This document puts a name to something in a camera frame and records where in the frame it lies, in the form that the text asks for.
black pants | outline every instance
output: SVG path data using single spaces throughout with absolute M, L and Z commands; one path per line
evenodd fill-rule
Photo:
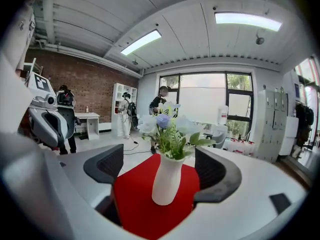
M 72 135 L 70 138 L 68 138 L 69 146 L 70 146 L 70 152 L 76 153 L 77 152 L 77 146 L 75 137 Z M 66 149 L 66 146 L 63 144 L 62 147 L 60 147 L 60 155 L 66 155 L 68 154 L 68 151 Z

fluorescent light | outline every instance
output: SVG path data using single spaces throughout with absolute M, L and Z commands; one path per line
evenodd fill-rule
M 158 30 L 154 30 L 152 32 L 150 32 L 149 34 L 146 34 L 145 36 L 141 37 L 140 39 L 138 39 L 137 41 L 135 41 L 134 43 L 130 44 L 127 48 L 125 48 L 124 50 L 122 50 L 122 54 L 124 55 L 128 55 L 130 53 L 132 53 L 133 51 L 135 51 L 136 49 L 139 49 L 140 47 L 158 39 L 161 37 L 161 34 L 158 32 Z
M 282 23 L 269 18 L 233 12 L 216 12 L 215 21 L 217 24 L 245 24 L 273 31 L 278 31 L 282 25 Z

blue flower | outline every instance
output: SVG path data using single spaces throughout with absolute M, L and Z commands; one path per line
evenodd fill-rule
M 156 123 L 162 129 L 166 129 L 170 125 L 171 117 L 166 114 L 160 114 L 156 117 Z

white vase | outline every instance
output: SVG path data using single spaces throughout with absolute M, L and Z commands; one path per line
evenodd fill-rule
M 152 187 L 152 200 L 160 206 L 172 203 L 178 192 L 181 167 L 186 158 L 175 160 L 161 154 L 161 162 Z

white flower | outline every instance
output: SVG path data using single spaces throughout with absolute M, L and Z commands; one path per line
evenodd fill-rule
M 146 136 L 154 136 L 157 133 L 157 119 L 152 115 L 143 115 L 137 126 L 140 133 Z
M 186 118 L 185 115 L 178 116 L 175 120 L 176 129 L 185 135 L 192 135 L 201 132 L 205 125 L 196 125 L 194 122 Z
M 167 101 L 166 103 L 159 103 L 158 107 L 161 110 L 162 113 L 169 115 L 170 117 L 173 117 L 177 112 L 175 112 L 175 109 L 180 108 L 180 104 L 173 104 L 171 101 Z

